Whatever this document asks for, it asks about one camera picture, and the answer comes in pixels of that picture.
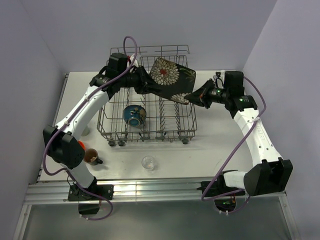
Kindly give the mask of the grey wire dish rack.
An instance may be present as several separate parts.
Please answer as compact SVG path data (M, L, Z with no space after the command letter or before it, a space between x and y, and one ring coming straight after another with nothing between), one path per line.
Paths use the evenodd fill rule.
M137 61L147 72L157 58L188 67L190 49L187 44L138 46L137 52ZM142 106L146 110L145 123L138 127L128 125L123 118L124 109L131 105ZM173 102L152 93L140 95L133 88L121 88L99 110L97 130L110 147L146 141L188 144L197 130L195 106Z

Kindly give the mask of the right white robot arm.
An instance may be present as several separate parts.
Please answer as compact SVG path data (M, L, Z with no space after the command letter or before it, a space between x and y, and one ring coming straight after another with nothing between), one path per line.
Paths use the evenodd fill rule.
M225 71L223 87L209 79L201 88L185 96L190 103L208 109L211 104L224 105L231 118L240 128L243 138L231 151L216 175L202 192L202 200L214 190L210 199L246 192L249 196L283 192L293 171L289 159L283 159L276 150L261 120L262 110L251 95L245 94L244 81L248 78L241 71ZM225 170L225 167L246 143L252 159L249 171Z

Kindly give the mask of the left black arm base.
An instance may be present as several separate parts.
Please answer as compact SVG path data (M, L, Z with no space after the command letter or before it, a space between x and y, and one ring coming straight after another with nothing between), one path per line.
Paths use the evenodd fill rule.
M69 192L67 201L78 202L78 213L80 217L88 221L99 221L108 218L113 212L113 204L111 200L114 195L114 185L112 184L98 184L96 179L88 188L80 186L78 183L69 183ZM105 216L94 217L105 201L109 204L109 212Z

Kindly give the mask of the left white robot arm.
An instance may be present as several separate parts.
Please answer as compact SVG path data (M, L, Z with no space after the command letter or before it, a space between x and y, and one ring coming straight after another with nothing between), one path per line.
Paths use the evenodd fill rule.
M79 188L79 194L91 200L98 193L97 179L84 163L85 151L79 139L98 110L122 88L134 88L138 94L154 89L151 77L137 65L137 54L113 53L99 73L92 78L84 95L64 119L43 129L44 172L53 176L67 172Z

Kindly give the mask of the blue floral ceramic bowl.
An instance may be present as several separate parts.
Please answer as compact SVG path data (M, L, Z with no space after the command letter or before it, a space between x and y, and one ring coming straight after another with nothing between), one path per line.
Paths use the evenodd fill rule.
M139 127L145 124L146 110L141 105L129 105L123 110L123 120L131 127Z

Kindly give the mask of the black floral square plate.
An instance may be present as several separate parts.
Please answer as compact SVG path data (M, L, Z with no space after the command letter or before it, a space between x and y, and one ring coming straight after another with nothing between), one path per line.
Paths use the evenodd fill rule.
M149 72L154 82L150 92L161 98L188 105L189 100L185 97L193 92L196 75L195 70L158 57Z

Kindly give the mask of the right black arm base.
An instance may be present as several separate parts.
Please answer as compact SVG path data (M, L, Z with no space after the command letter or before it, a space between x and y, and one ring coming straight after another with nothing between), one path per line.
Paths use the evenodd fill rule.
M210 181L202 181L200 183L200 187L197 188L197 190L204 193L205 189L207 188ZM235 187L227 187L224 183L224 180L218 178L214 184L209 188L207 194L205 195L206 198L214 197L216 195L221 195L224 193L235 191ZM228 199L215 199L214 203L216 208L219 211L226 212L226 211L233 211L236 208L236 196L243 195L243 191L229 194Z

